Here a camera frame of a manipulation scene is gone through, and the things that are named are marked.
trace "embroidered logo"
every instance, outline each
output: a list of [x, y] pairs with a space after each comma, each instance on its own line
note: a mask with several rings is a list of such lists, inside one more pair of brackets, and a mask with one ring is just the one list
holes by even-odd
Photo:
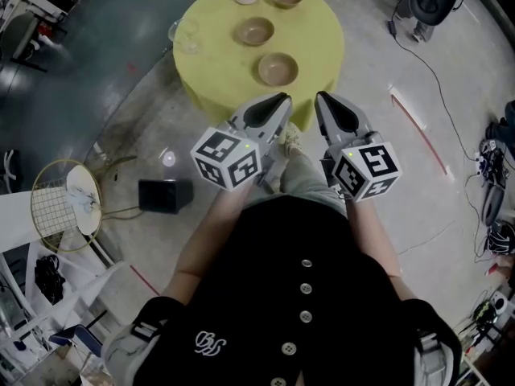
[[227, 341], [224, 339], [215, 340], [214, 333], [201, 331], [196, 336], [195, 343], [197, 346], [195, 353], [202, 353], [204, 356], [216, 356], [220, 353], [221, 347], [227, 344]]

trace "shirt button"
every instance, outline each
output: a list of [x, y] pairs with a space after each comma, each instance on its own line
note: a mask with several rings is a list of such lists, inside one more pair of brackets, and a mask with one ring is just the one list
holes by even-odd
[[300, 291], [303, 292], [304, 294], [309, 294], [313, 291], [313, 288], [311, 287], [311, 285], [308, 285], [307, 283], [303, 283], [302, 285], [300, 285]]
[[297, 351], [297, 347], [293, 343], [284, 343], [281, 347], [282, 353], [286, 356], [292, 356]]
[[282, 377], [276, 377], [272, 379], [270, 386], [286, 386], [286, 381]]
[[311, 320], [313, 320], [313, 316], [311, 313], [305, 310], [304, 312], [300, 312], [300, 320], [302, 320], [303, 323], [309, 323]]

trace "red line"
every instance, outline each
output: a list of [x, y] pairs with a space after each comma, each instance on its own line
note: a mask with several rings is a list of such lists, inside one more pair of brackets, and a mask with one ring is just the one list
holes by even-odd
[[440, 156], [438, 156], [438, 153], [436, 153], [435, 148], [433, 147], [433, 145], [431, 144], [431, 142], [429, 141], [427, 136], [424, 134], [422, 129], [418, 126], [417, 122], [412, 118], [411, 114], [406, 110], [406, 108], [402, 105], [402, 103], [396, 98], [396, 96], [394, 96], [393, 94], [391, 96], [392, 96], [392, 101], [395, 101], [395, 103], [398, 104], [398, 106], [401, 108], [401, 110], [404, 112], [404, 114], [411, 120], [411, 122], [417, 128], [417, 130], [420, 133], [420, 135], [422, 136], [422, 138], [426, 141], [427, 146], [431, 149], [431, 152], [436, 157], [436, 160], [438, 160], [440, 167], [442, 167], [443, 173], [447, 176], [447, 170], [445, 170], [445, 166], [443, 165], [442, 159], [440, 158]]
[[136, 268], [135, 268], [134, 266], [130, 265], [130, 268], [133, 270], [133, 272], [135, 272], [135, 273], [138, 275], [138, 277], [139, 277], [140, 279], [142, 279], [142, 280], [143, 280], [143, 283], [145, 283], [148, 287], [150, 287], [150, 290], [152, 290], [155, 294], [157, 294], [158, 296], [160, 296], [159, 292], [158, 292], [156, 289], [154, 289], [153, 285], [151, 285], [151, 284], [148, 282], [148, 280], [147, 280], [147, 279], [145, 279], [145, 278], [143, 277], [143, 275], [142, 275], [139, 271], [137, 271], [137, 270], [136, 270]]

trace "cable bundle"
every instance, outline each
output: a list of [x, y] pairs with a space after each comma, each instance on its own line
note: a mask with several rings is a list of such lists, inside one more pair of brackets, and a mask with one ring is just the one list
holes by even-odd
[[63, 298], [63, 283], [66, 282], [59, 272], [59, 259], [55, 255], [37, 260], [34, 267], [35, 284], [47, 300], [55, 305]]

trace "gray pants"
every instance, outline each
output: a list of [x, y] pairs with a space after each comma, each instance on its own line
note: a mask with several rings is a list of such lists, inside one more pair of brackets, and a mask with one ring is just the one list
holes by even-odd
[[[401, 0], [399, 7], [397, 8], [397, 15], [400, 18], [412, 18], [413, 12], [410, 9], [410, 0]], [[413, 30], [413, 33], [420, 37], [425, 42], [428, 42], [433, 35], [434, 26], [427, 26], [424, 23], [417, 22], [417, 26]]]
[[295, 156], [288, 161], [286, 169], [282, 172], [280, 193], [266, 197], [254, 196], [254, 198], [250, 198], [247, 207], [275, 199], [281, 195], [290, 195], [321, 203], [347, 217], [344, 201], [328, 187], [328, 182], [315, 169], [307, 156]]

